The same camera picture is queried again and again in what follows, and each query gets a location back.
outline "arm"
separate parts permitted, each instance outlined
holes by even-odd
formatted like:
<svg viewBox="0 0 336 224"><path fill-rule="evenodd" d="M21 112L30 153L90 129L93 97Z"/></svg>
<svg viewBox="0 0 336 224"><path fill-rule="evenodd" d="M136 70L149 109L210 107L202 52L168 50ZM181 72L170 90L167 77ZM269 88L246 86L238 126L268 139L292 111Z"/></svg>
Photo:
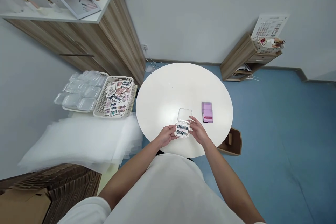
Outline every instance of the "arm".
<svg viewBox="0 0 336 224"><path fill-rule="evenodd" d="M105 199L111 210L145 173L158 150L177 138L174 135L175 129L175 125L164 127L151 143L131 158L106 184L98 197Z"/></svg>
<svg viewBox="0 0 336 224"><path fill-rule="evenodd" d="M265 222L253 204L243 183L217 150L202 124L195 117L191 117L191 119L193 121L191 121L190 128L193 131L190 131L190 133L203 146L220 193L229 208L246 224Z"/></svg>

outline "power cord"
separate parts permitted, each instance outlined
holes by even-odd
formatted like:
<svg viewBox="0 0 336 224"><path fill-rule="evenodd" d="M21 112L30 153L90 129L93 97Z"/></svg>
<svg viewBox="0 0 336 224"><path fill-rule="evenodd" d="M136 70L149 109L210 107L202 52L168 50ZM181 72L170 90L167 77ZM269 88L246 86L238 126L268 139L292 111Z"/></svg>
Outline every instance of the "power cord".
<svg viewBox="0 0 336 224"><path fill-rule="evenodd" d="M257 77L257 76L254 76L253 74L251 74L250 76L248 76L244 81L247 81L249 79L253 79L255 81L263 81L261 78Z"/></svg>
<svg viewBox="0 0 336 224"><path fill-rule="evenodd" d="M148 61L148 62L152 65L152 67L154 68L154 70L151 71L151 73L154 72L155 70L157 70L157 69L159 69L159 68L161 67L161 66L160 66L160 67L158 68L158 66L157 66L156 63L162 63L162 64L164 64L163 62L160 62L160 61L155 62L154 60L152 60L152 59L147 55L147 49L142 49L142 50L145 52L145 56L146 56L146 58L150 59L150 60L155 64L155 66L154 66L148 59L145 58L145 60Z"/></svg>

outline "person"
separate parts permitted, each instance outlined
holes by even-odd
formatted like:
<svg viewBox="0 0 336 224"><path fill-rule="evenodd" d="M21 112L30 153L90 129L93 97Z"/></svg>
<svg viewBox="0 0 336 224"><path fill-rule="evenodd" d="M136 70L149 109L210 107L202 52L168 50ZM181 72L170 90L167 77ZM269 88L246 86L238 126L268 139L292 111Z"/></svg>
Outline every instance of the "person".
<svg viewBox="0 0 336 224"><path fill-rule="evenodd" d="M204 148L224 201L204 182L198 166L158 150L177 137L176 126L159 135L110 179L97 197L77 203L59 221L72 223L264 223L239 177L190 117L190 134Z"/></svg>

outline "box lid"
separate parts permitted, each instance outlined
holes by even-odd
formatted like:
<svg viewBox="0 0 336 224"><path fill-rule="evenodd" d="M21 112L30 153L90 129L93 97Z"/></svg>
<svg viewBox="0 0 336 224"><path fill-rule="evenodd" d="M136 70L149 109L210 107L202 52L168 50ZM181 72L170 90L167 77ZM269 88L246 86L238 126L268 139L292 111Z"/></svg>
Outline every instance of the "box lid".
<svg viewBox="0 0 336 224"><path fill-rule="evenodd" d="M177 120L180 122L190 123L190 117L193 114L192 110L180 108L178 110Z"/></svg>
<svg viewBox="0 0 336 224"><path fill-rule="evenodd" d="M7 189L0 196L0 223L42 224L51 204L47 189Z"/></svg>

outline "white round table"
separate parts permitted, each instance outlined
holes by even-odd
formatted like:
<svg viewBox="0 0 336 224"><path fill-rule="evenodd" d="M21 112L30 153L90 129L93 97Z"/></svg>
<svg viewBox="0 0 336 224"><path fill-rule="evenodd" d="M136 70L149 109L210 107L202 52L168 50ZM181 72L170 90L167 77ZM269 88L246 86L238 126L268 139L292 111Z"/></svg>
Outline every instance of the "white round table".
<svg viewBox="0 0 336 224"><path fill-rule="evenodd" d="M202 120L202 102L212 102L213 123ZM207 69L189 63L169 64L154 71L142 84L136 116L146 138L152 141L167 125L177 123L180 108L192 110L218 147L232 125L233 108L223 82ZM186 158L204 155L203 147L189 134L161 149Z"/></svg>

